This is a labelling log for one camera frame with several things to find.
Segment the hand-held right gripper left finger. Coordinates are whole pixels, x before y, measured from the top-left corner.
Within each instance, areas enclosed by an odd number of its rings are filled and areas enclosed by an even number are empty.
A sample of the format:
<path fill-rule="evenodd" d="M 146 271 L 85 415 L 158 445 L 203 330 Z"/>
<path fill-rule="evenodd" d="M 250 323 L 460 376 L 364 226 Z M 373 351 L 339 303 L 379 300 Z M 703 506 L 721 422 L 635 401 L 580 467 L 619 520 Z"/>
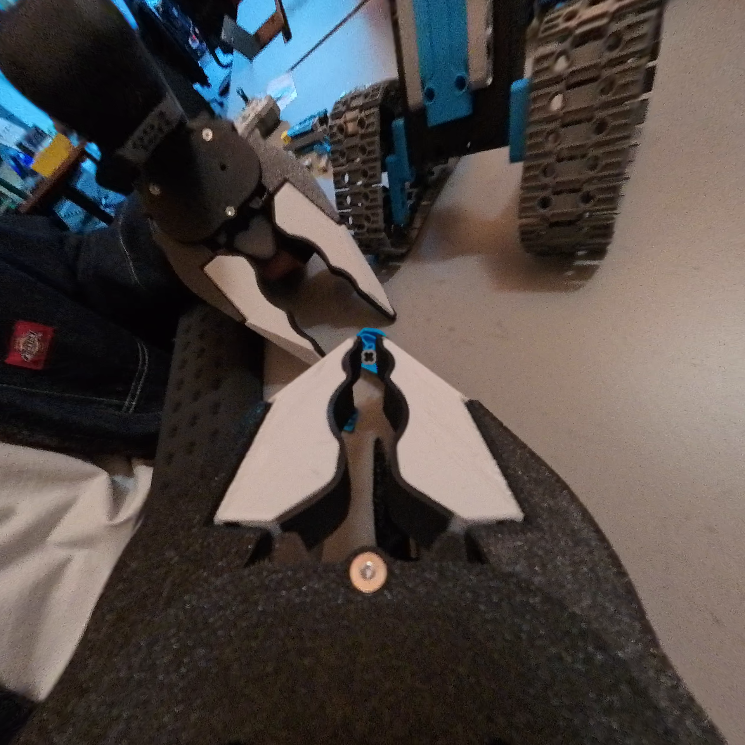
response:
<path fill-rule="evenodd" d="M 332 399 L 352 383 L 347 339 L 268 401 L 268 411 L 214 517 L 269 531 L 307 508 L 340 475 Z"/>

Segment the person's white shirt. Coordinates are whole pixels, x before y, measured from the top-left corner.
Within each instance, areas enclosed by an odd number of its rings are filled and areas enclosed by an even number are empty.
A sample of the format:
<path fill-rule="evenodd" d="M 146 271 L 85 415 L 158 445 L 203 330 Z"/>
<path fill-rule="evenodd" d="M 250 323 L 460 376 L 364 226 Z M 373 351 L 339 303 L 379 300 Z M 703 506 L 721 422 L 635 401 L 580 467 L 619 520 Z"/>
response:
<path fill-rule="evenodd" d="M 75 653 L 126 544 L 153 468 L 1 446 L 1 679 L 44 700 Z"/>

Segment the grey desk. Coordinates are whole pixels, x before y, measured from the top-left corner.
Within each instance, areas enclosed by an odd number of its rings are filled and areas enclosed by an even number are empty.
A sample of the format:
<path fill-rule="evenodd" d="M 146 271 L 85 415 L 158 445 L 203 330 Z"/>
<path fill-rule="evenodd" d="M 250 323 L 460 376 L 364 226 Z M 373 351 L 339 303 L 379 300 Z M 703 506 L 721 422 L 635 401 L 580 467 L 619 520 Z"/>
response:
<path fill-rule="evenodd" d="M 580 497 L 743 743 L 743 2 L 669 2 L 614 241 L 527 256 L 520 164 L 465 156 L 386 282 L 396 342 Z"/>

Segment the blue grey tracked toy robot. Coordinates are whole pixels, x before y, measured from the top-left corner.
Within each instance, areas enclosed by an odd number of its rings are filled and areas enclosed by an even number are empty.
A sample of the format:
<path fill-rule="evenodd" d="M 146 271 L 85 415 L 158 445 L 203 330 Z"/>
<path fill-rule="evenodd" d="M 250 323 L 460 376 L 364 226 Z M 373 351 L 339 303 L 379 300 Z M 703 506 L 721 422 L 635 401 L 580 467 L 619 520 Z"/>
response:
<path fill-rule="evenodd" d="M 601 258 L 646 117 L 665 2 L 389 2 L 397 78 L 329 113 L 336 207 L 377 263 L 413 249 L 461 157 L 522 166 L 534 256 Z"/>

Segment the wooden table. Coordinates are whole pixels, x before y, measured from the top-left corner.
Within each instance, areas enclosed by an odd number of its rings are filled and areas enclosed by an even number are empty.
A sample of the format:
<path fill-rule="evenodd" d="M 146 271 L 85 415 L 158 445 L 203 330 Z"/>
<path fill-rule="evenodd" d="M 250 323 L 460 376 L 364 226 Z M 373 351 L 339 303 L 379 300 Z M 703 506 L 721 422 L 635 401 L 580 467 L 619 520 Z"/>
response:
<path fill-rule="evenodd" d="M 73 183 L 74 176 L 84 160 L 94 163 L 98 160 L 87 152 L 87 142 L 82 141 L 73 147 L 70 154 L 52 171 L 49 177 L 40 181 L 19 205 L 17 212 L 21 215 L 52 216 L 54 206 L 67 200 L 83 212 L 109 226 L 114 216 L 108 213 L 99 203 L 80 191 Z"/>

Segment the blue long brick piece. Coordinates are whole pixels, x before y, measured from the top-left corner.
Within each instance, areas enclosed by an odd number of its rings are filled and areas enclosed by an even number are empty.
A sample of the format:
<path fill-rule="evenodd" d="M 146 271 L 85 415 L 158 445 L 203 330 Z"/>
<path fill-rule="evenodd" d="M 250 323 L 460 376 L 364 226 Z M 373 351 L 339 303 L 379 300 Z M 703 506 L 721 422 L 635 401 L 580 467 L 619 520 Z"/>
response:
<path fill-rule="evenodd" d="M 380 329 L 373 327 L 365 327 L 359 330 L 357 334 L 358 339 L 362 342 L 362 350 L 360 354 L 360 361 L 362 369 L 367 370 L 373 375 L 378 374 L 378 354 L 377 354 L 377 340 L 379 338 L 386 337 L 386 333 Z M 346 424 L 343 426 L 343 432 L 352 433 L 359 421 L 359 409 L 357 407 L 352 408 L 352 413 L 349 416 Z"/>

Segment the blue flat plastic piece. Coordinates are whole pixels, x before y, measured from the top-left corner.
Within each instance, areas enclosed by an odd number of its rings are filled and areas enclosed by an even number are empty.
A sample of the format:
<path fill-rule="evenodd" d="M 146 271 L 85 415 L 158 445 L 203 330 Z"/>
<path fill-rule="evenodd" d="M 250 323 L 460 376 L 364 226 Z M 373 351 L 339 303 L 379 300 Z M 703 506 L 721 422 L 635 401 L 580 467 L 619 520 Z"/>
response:
<path fill-rule="evenodd" d="M 321 109 L 285 130 L 281 140 L 284 150 L 294 156 L 328 156 L 331 151 L 328 109 Z"/>

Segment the person's left forearm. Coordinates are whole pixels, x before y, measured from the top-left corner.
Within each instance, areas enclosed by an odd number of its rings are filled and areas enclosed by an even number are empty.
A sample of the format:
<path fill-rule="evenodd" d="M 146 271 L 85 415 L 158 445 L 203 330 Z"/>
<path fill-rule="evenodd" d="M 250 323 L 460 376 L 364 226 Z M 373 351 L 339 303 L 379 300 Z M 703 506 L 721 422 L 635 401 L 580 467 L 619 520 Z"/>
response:
<path fill-rule="evenodd" d="M 118 206 L 108 227 L 71 234 L 64 247 L 78 288 L 98 311 L 154 323 L 177 320 L 193 303 L 136 194 Z"/>

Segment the black dimpled mat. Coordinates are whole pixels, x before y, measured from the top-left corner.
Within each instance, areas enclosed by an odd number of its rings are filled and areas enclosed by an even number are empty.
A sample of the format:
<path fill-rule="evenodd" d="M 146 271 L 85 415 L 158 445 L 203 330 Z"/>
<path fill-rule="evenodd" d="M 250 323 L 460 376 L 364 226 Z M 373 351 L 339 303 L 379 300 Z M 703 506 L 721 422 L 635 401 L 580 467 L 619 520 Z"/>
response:
<path fill-rule="evenodd" d="M 210 305 L 186 312 L 165 397 L 155 494 L 216 505 L 266 415 L 270 390 L 306 368 Z"/>

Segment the yellow box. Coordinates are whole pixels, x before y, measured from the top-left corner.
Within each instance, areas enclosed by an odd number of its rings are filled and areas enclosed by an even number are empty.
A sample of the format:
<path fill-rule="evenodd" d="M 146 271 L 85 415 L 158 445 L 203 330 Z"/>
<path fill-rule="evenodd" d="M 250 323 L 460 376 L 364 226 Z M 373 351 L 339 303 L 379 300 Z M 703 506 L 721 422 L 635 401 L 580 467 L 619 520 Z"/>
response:
<path fill-rule="evenodd" d="M 74 151 L 75 146 L 70 138 L 63 133 L 56 133 L 51 142 L 34 156 L 31 170 L 44 178 L 50 178 Z"/>

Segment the person's denim jacket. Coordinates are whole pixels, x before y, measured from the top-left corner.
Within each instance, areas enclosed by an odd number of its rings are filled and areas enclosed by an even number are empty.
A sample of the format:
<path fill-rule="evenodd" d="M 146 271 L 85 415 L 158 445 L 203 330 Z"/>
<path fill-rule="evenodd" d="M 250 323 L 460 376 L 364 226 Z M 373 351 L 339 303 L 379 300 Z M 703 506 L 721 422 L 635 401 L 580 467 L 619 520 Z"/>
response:
<path fill-rule="evenodd" d="M 71 234 L 48 218 L 2 216 L 2 440 L 150 459 L 180 318 L 98 311 L 67 261 Z"/>

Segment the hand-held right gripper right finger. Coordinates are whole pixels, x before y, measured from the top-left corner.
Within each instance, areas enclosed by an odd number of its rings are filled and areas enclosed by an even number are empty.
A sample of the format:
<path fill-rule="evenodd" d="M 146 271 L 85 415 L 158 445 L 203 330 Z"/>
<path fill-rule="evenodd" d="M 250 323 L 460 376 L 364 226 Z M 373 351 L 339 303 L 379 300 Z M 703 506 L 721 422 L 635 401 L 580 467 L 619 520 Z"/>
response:
<path fill-rule="evenodd" d="M 381 380 L 395 433 L 393 477 L 409 498 L 394 510 L 405 530 L 524 519 L 464 394 L 389 338 L 381 339 Z"/>

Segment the white grey toy module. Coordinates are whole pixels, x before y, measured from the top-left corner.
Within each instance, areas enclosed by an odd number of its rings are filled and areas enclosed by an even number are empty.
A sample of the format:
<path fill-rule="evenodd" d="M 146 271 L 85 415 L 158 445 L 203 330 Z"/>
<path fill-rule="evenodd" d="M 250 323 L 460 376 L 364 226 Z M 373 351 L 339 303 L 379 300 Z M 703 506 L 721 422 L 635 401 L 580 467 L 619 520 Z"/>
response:
<path fill-rule="evenodd" d="M 278 102 L 271 95 L 250 98 L 234 120 L 237 135 L 244 139 L 258 136 L 266 140 L 283 124 Z"/>

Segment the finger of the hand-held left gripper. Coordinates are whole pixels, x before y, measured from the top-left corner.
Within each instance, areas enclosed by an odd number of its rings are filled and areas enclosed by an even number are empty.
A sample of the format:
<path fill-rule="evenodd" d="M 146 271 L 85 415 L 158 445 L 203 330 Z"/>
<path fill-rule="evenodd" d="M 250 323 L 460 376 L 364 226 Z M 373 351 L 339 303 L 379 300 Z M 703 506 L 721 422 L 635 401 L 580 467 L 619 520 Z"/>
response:
<path fill-rule="evenodd" d="M 345 278 L 380 314 L 396 320 L 396 311 L 380 280 L 347 228 L 289 181 L 275 192 L 272 211 L 274 224 L 283 236 L 309 247 L 332 274 Z"/>
<path fill-rule="evenodd" d="M 244 256 L 217 255 L 203 273 L 243 319 L 244 325 L 312 366 L 325 352 L 293 317 L 265 294 L 253 263 Z"/>

